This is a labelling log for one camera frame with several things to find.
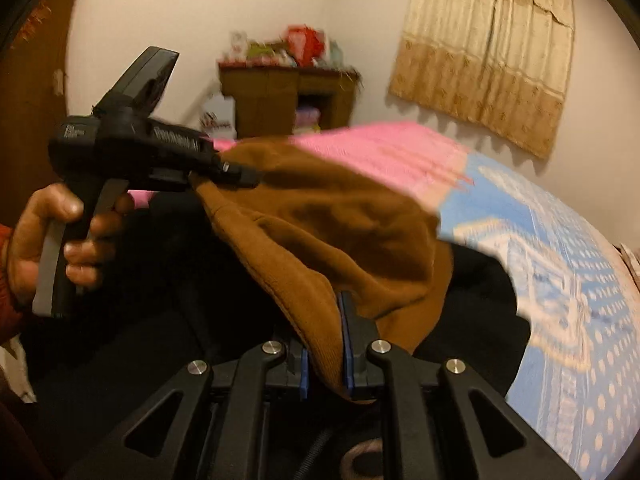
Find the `door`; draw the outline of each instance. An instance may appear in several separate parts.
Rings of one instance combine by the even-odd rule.
[[[25,37],[0,54],[0,223],[56,180],[47,142],[66,116],[66,35],[74,0],[43,0]]]

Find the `wooden cabinet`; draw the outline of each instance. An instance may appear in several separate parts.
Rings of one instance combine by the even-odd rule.
[[[222,93],[236,100],[239,139],[290,135],[300,104],[320,110],[323,130],[348,126],[358,79],[320,68],[220,66]]]

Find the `black cable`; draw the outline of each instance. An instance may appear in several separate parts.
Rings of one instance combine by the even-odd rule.
[[[316,459],[320,456],[322,450],[324,450],[324,446],[326,446],[329,440],[331,440],[331,437],[334,436],[334,433],[335,428],[324,428],[324,430],[322,430],[318,434],[313,444],[309,448],[305,459],[302,461],[300,467],[296,471],[296,474],[293,475],[293,480],[305,480],[306,476],[309,474],[311,468],[316,462]]]
[[[352,428],[356,424],[360,423],[364,418],[366,418],[367,415],[371,414],[371,412],[375,411],[377,408],[378,403],[373,403],[362,413],[359,413],[358,416],[356,416],[350,422],[340,424],[337,427],[334,426],[332,428],[324,428],[324,430],[322,430],[314,440],[313,444],[309,448],[309,451],[306,452],[306,456],[300,464],[300,467],[296,471],[295,475],[293,475],[292,480],[305,480],[306,476],[308,476],[311,468],[316,462],[316,459],[324,451],[324,447],[334,437],[334,435],[341,431],[348,430],[349,428]]]

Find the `sleeve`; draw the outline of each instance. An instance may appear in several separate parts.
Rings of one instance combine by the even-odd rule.
[[[8,242],[11,229],[0,225],[0,254],[2,247]],[[16,312],[12,303],[12,295],[6,278],[6,270],[0,268],[0,344],[11,339],[19,332],[22,314]]]

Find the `curtain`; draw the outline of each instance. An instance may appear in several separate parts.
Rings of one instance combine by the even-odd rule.
[[[572,0],[411,0],[389,91],[547,158],[573,42]]]

